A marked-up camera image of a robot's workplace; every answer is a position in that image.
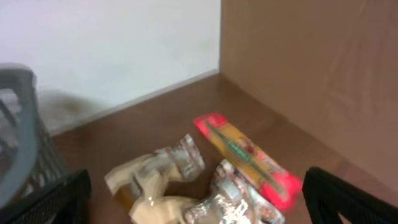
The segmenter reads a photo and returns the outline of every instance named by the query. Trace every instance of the red and yellow package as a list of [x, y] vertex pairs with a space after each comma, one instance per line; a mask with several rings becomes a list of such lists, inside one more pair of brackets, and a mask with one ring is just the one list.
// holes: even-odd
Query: red and yellow package
[[193, 120], [195, 126], [245, 179], [282, 212], [294, 205], [302, 182], [289, 174], [220, 113]]

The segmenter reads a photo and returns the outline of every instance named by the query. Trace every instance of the gray basket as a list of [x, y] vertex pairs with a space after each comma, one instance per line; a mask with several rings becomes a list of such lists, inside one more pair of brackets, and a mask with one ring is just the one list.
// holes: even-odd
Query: gray basket
[[33, 72], [0, 65], [0, 208], [66, 173], [37, 113]]

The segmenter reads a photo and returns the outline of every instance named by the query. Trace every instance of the brown floor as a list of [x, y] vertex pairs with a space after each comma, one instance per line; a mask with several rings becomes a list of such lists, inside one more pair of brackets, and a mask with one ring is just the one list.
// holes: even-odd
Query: brown floor
[[[302, 178], [310, 166], [320, 166], [398, 205], [396, 194], [387, 187], [217, 75], [55, 137], [69, 167], [88, 169], [90, 173], [90, 223], [130, 223], [112, 200], [104, 175], [141, 154], [174, 144], [187, 133], [196, 141], [207, 168], [197, 181], [171, 184], [167, 193], [205, 198], [213, 171], [222, 158], [195, 129], [192, 119], [213, 111], [222, 112], [294, 175]], [[310, 223], [302, 196], [286, 217], [287, 223]]]

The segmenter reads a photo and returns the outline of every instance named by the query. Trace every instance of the baseboard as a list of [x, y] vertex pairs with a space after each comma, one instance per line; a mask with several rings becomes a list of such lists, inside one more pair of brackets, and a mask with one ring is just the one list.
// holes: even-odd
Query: baseboard
[[78, 120], [78, 121], [76, 121], [76, 122], [74, 122], [72, 124], [66, 125], [66, 126], [64, 126], [62, 128], [49, 130], [49, 133], [50, 133], [51, 136], [62, 134], [64, 132], [66, 132], [66, 131], [70, 131], [70, 130], [75, 129], [75, 128], [79, 127], [79, 126], [83, 126], [84, 124], [88, 124], [88, 123], [93, 122], [93, 121], [95, 121], [97, 119], [100, 119], [100, 118], [103, 118], [105, 116], [111, 115], [111, 114], [113, 114], [113, 113], [115, 113], [117, 111], [126, 109], [126, 108], [128, 108], [130, 106], [136, 105], [136, 104], [141, 103], [141, 102], [146, 101], [146, 100], [149, 100], [149, 99], [154, 98], [156, 96], [159, 96], [161, 94], [176, 90], [176, 89], [178, 89], [180, 87], [183, 87], [185, 85], [194, 83], [196, 81], [202, 80], [202, 79], [210, 77], [212, 75], [219, 74], [219, 72], [220, 71], [218, 69], [210, 70], [208, 72], [202, 73], [200, 75], [197, 75], [195, 77], [189, 78], [189, 79], [184, 80], [182, 82], [178, 82], [178, 83], [170, 85], [168, 87], [159, 89], [159, 90], [157, 90], [155, 92], [152, 92], [152, 93], [146, 94], [144, 96], [138, 97], [138, 98], [136, 98], [134, 100], [128, 101], [128, 102], [123, 103], [123, 104], [121, 104], [119, 106], [115, 106], [115, 107], [110, 108], [108, 110], [102, 111], [102, 112], [100, 112], [100, 113], [98, 113], [96, 115], [93, 115], [93, 116], [89, 117], [89, 118]]

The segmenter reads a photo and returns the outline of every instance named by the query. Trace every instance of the brown wall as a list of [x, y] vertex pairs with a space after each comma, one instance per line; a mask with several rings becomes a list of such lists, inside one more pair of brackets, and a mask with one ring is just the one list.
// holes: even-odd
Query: brown wall
[[222, 74], [398, 190], [398, 1], [221, 8]]

